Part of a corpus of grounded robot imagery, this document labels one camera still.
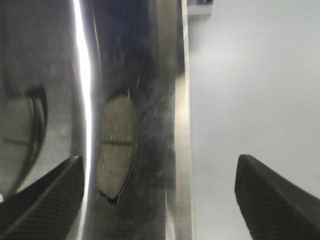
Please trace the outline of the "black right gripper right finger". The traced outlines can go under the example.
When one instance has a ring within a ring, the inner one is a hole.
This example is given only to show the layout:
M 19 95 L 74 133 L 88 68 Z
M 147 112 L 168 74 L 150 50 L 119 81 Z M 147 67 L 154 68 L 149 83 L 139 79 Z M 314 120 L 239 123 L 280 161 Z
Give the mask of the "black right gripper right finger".
M 254 240 L 318 240 L 320 200 L 251 155 L 238 158 L 234 192 Z

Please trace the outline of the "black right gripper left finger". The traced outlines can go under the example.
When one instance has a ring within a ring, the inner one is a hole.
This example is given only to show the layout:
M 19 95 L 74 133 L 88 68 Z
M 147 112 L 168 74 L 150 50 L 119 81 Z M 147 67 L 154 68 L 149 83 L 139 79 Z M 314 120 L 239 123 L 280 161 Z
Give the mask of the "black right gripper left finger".
M 70 157 L 0 204 L 2 240 L 64 240 L 84 195 L 84 164 Z

